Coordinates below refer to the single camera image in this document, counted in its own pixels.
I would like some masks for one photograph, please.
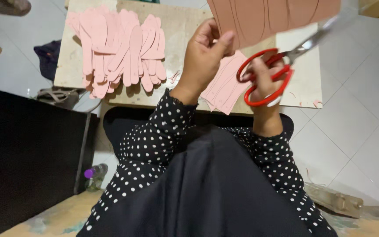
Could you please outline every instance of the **black skirt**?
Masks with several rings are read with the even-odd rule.
[[[311,235],[248,151],[215,126],[187,130],[166,172],[107,215],[78,236]]]

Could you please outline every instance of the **hand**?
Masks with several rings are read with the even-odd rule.
[[[219,39],[214,19],[205,20],[188,42],[185,52],[184,70],[181,79],[171,91],[171,96],[184,104],[196,104],[200,94],[213,80],[220,60],[234,54],[232,43],[234,33],[228,31]]]
[[[282,75],[282,77],[276,82],[273,82],[271,79],[271,75],[277,73],[283,68],[283,60],[275,62],[271,65],[270,69],[264,63],[264,61],[267,61],[273,54],[274,53],[267,53],[262,59],[255,58],[252,60],[243,75],[243,79],[247,79],[253,76],[253,74],[256,76],[256,80],[253,84],[257,85],[257,88],[250,96],[250,101],[252,102],[263,100],[266,96],[276,92],[276,90],[278,90],[283,84],[283,79],[286,75]],[[279,114],[279,104],[271,107],[251,107],[251,109],[254,112],[254,133],[263,137],[271,137],[278,135],[283,131],[282,121]]]

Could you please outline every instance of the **red scissors handle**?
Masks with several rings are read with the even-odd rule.
[[[242,65],[241,67],[239,68],[238,72],[236,73],[236,80],[238,80],[240,83],[245,83],[247,81],[254,81],[256,79],[256,77],[251,77],[247,80],[241,80],[240,79],[240,76],[241,76],[241,73],[242,71],[244,70],[244,68],[253,60],[255,59],[256,57],[260,57],[262,55],[264,55],[265,53],[268,53],[268,52],[276,52],[277,53],[278,49],[277,48],[270,48],[270,49],[266,49],[266,50],[263,50],[261,52],[258,52],[256,54],[254,54],[253,56],[251,56],[249,59],[247,59]],[[279,53],[279,54],[275,54],[273,55],[267,62],[266,62],[266,65],[268,67],[271,66],[271,64],[277,62],[278,60],[282,59],[283,57],[285,57],[286,54],[285,53]],[[251,107],[258,107],[258,106],[262,106],[262,105],[267,105],[269,104],[270,102],[276,100],[280,95],[283,94],[283,91],[285,90],[286,86],[288,85],[291,77],[292,77],[292,74],[293,74],[293,70],[291,69],[291,66],[290,65],[285,65],[282,70],[280,70],[279,72],[277,72],[276,74],[272,75],[271,76],[271,79],[273,81],[278,81],[279,78],[283,75],[287,73],[284,81],[283,81],[283,84],[282,86],[276,91],[274,92],[273,94],[271,94],[269,97],[261,100],[261,101],[257,101],[257,102],[251,102],[249,101],[249,95],[257,88],[257,86],[252,86],[250,89],[247,90],[247,92],[245,93],[245,96],[244,96],[244,100],[245,100],[245,103]]]

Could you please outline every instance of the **sleeve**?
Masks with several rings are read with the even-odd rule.
[[[274,137],[252,134],[254,161],[276,189],[302,189],[304,183],[293,161],[286,132]]]
[[[152,164],[168,164],[196,108],[197,105],[183,105],[166,89],[148,122],[126,134],[120,144],[120,155]]]
[[[276,192],[292,204],[313,236],[337,236],[304,190],[304,182],[293,160],[286,132],[274,137],[252,134],[254,162]]]

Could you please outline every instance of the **person's left hand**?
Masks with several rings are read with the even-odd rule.
[[[197,28],[188,42],[182,76],[171,91],[171,96],[184,104],[197,103],[201,92],[216,75],[220,60],[234,54],[232,51],[234,33],[228,31],[218,38],[218,26],[214,19],[205,20]]]

